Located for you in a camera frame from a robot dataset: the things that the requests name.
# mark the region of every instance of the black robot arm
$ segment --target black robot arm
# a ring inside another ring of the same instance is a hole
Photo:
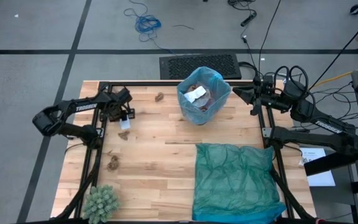
[[[287,82],[283,90],[275,88],[272,76],[265,76],[264,80],[255,77],[252,84],[233,88],[233,92],[240,96],[247,104],[254,106],[251,115],[257,115],[262,106],[280,110],[282,113],[290,111],[291,118],[301,123],[313,123],[332,132],[331,135],[301,133],[283,127],[266,128],[264,137],[271,144],[283,146],[288,142],[328,146],[341,154],[351,155],[358,151],[358,136],[356,127],[327,115],[316,108],[314,103],[306,100],[304,87],[299,82]]]
[[[135,112],[129,107],[129,102],[132,100],[129,90],[123,87],[117,93],[107,93],[105,87],[108,85],[112,85],[112,83],[102,87],[94,97],[62,101],[43,109],[35,115],[32,120],[33,124],[44,136],[56,134],[75,136],[91,148],[99,147],[99,133],[92,125],[81,127],[68,124],[67,118],[73,113],[96,108],[101,110],[101,121],[104,119],[110,121],[126,120],[127,116],[130,119],[134,118]]]

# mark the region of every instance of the rubber mat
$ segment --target rubber mat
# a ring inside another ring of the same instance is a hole
[[[160,57],[160,78],[182,80],[202,66],[219,72],[224,79],[241,79],[237,57],[234,54]]]

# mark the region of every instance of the wooden table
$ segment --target wooden table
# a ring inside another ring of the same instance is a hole
[[[98,85],[99,81],[84,81],[80,98],[94,96]],[[98,185],[112,185],[122,202],[112,220],[191,220],[195,144],[263,148],[258,116],[251,116],[251,105],[246,105],[233,92],[213,121],[197,126],[183,117],[175,86],[129,86],[128,89],[136,119],[131,120],[127,141],[117,135],[122,132],[118,123],[107,124],[98,177]],[[164,93],[164,99],[156,103],[154,97],[158,92]],[[90,124],[92,115],[92,110],[77,113],[74,124]],[[277,126],[293,126],[289,113],[273,110],[273,115]],[[68,147],[78,143],[81,141],[69,141]],[[85,146],[76,146],[67,152],[51,217],[62,212],[76,194],[85,151]],[[120,159],[118,170],[112,172],[107,170],[111,155]],[[282,156],[289,189],[306,211],[315,216],[305,170],[298,165],[300,153],[283,148]]]

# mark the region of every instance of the green net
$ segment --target green net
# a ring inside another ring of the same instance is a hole
[[[285,210],[269,174],[272,147],[196,146],[193,220],[271,223]]]

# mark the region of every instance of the succulent plant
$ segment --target succulent plant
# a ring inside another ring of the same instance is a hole
[[[111,186],[92,187],[86,196],[83,218],[89,218],[89,224],[105,223],[118,207],[118,197]]]

